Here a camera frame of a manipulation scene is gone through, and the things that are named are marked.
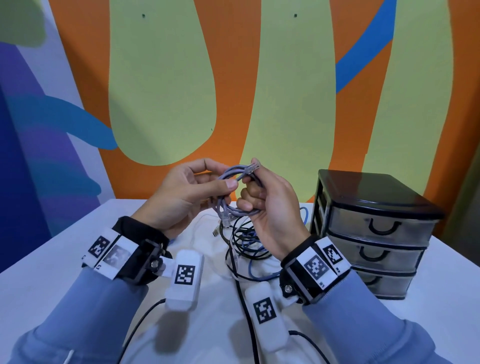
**fingernail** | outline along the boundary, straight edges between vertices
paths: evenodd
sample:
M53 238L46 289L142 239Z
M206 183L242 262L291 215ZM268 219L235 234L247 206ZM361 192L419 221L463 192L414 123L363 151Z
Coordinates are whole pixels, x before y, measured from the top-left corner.
M237 180L229 179L229 180L226 180L225 182L227 183L227 187L229 190L232 190L239 186L239 183L237 182Z

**plastic drawer organizer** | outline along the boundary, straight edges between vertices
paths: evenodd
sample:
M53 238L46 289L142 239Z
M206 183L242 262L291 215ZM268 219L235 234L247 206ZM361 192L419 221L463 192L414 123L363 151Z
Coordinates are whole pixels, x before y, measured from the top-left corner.
M404 299L442 210L387 174L318 177L311 233L328 236L378 298Z

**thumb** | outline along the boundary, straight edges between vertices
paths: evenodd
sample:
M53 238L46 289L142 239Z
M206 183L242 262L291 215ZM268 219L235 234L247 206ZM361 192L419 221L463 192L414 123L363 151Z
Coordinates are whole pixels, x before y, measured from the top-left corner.
M190 187L188 199L194 203L209 197L226 196L237 189L237 180L214 180L206 183L193 184Z
M257 158L252 158L252 163L258 164L260 167L253 172L255 176L258 177L260 182L264 185L267 190L273 190L280 183L275 173L271 170L265 168L260 164L260 161Z

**wrist-mounted device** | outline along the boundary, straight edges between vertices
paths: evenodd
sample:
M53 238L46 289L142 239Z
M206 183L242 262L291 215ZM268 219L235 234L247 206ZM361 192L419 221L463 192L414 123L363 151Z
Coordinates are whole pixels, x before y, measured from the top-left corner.
M123 216L112 229L104 229L82 257L82 266L110 279L148 284L159 276L171 276L174 261L167 251L168 242L157 229Z
M284 297L299 296L299 303L319 301L350 272L351 264L328 238L312 235L281 263L280 287Z

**forearm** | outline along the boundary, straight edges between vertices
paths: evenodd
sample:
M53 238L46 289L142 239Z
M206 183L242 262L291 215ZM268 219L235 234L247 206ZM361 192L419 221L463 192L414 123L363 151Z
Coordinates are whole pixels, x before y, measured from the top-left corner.
M392 314L353 271L303 310L340 364L449 363L420 325Z
M146 286L84 268L44 323L21 336L11 363L116 363Z

